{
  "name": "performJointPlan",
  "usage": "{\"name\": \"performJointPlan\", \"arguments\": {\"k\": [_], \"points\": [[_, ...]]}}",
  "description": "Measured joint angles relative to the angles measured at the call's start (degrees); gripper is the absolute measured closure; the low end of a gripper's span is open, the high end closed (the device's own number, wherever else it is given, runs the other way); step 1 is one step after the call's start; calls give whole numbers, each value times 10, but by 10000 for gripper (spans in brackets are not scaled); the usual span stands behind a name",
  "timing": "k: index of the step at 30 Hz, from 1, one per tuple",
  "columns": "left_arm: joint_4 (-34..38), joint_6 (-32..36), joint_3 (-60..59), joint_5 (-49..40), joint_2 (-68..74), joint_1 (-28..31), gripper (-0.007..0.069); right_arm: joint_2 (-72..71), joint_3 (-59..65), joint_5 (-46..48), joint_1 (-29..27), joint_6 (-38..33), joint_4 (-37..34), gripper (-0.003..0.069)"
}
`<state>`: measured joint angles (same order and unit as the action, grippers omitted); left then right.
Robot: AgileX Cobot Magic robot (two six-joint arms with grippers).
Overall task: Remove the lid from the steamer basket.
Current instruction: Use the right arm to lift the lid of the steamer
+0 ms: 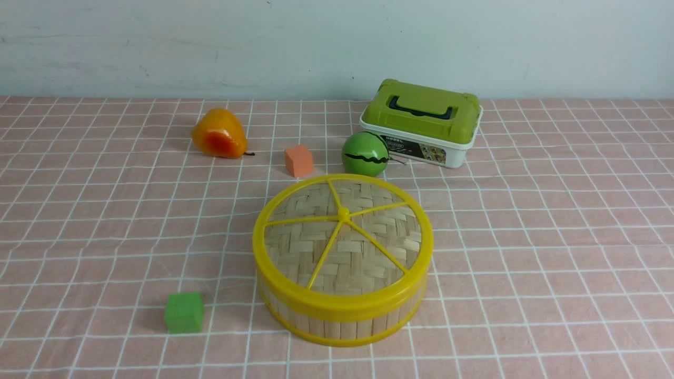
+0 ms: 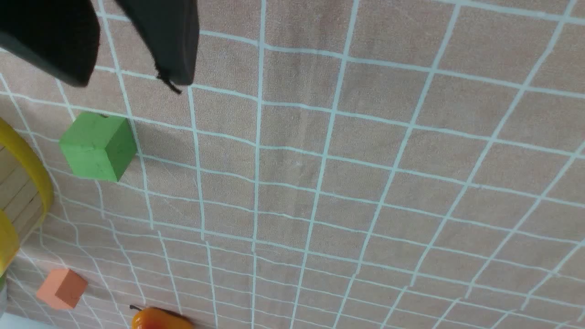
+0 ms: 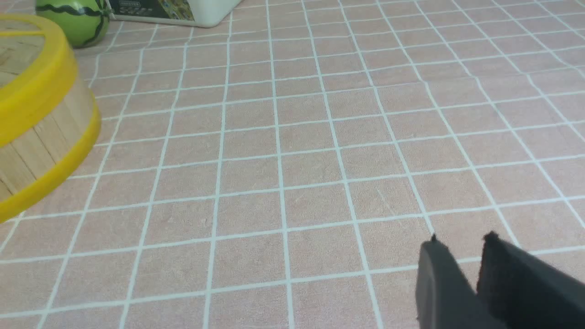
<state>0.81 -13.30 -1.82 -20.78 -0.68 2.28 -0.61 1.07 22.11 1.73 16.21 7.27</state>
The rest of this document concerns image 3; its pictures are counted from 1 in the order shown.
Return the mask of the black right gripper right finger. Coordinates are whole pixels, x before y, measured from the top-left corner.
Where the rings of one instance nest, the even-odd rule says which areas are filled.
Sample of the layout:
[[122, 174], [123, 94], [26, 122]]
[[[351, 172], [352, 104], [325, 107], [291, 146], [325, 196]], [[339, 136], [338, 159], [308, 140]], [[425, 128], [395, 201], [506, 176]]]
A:
[[484, 236], [477, 296], [509, 329], [582, 329], [585, 286], [499, 238]]

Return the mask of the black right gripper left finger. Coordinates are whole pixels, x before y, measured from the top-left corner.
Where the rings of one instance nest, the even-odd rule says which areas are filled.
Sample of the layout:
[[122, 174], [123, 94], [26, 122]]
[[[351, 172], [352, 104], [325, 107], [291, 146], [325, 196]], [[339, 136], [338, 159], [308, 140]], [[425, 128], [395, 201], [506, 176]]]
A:
[[462, 273], [449, 248], [433, 234], [420, 246], [416, 275], [420, 329], [501, 329]]

